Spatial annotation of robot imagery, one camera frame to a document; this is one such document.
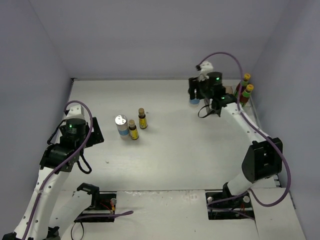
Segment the red sauce bottle yellow cap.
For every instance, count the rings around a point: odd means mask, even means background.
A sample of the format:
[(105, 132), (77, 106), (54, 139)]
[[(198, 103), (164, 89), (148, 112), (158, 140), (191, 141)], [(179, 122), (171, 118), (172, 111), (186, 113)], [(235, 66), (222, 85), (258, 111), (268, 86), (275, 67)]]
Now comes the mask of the red sauce bottle yellow cap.
[(251, 75), (249, 73), (245, 73), (241, 81), (235, 88), (233, 95), (237, 98), (239, 94), (241, 94), (247, 87), (249, 80), (251, 79)]

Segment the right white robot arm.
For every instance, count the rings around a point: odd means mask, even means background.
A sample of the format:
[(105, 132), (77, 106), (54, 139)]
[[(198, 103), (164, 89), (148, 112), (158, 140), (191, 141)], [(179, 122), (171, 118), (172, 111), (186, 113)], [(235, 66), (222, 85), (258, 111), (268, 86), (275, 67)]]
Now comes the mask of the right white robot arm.
[(218, 115), (244, 132), (244, 141), (248, 147), (246, 153), (239, 153), (240, 172), (227, 181), (221, 192), (221, 200), (227, 206), (239, 201), (241, 194), (250, 190), (259, 181), (271, 178), (282, 171), (283, 143), (276, 137), (272, 138), (248, 118), (237, 98), (227, 93), (222, 84), (222, 73), (210, 72), (205, 80), (199, 77), (188, 79), (190, 102), (209, 99), (210, 113)]

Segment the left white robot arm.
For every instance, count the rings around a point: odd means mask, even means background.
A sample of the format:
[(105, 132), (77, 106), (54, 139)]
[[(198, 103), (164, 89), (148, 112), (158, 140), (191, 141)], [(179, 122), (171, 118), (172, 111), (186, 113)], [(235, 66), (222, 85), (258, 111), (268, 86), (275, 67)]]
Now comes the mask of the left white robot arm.
[(82, 183), (66, 205), (58, 211), (54, 206), (62, 185), (74, 164), (84, 157), (86, 148), (104, 142), (98, 121), (82, 118), (62, 121), (60, 142), (50, 144), (40, 161), (38, 179), (28, 207), (14, 231), (4, 240), (59, 240), (84, 209), (94, 210), (100, 204), (99, 187)]

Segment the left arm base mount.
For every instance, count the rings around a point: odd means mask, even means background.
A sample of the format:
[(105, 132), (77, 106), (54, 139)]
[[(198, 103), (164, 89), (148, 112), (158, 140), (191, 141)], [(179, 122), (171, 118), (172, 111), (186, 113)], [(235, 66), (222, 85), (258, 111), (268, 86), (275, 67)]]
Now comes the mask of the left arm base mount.
[(91, 196), (91, 202), (76, 218), (75, 223), (113, 223), (115, 221), (115, 218), (109, 215), (116, 212), (116, 192), (101, 191), (98, 186), (89, 183), (82, 183), (76, 190), (86, 192)]

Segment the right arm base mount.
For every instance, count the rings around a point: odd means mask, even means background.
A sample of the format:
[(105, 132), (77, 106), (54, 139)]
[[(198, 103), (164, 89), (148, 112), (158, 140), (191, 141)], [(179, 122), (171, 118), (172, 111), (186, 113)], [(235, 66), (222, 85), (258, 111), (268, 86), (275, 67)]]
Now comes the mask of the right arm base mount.
[(248, 192), (241, 194), (237, 198), (227, 199), (222, 191), (205, 192), (207, 207), (207, 216), (209, 220), (255, 220), (250, 194)]

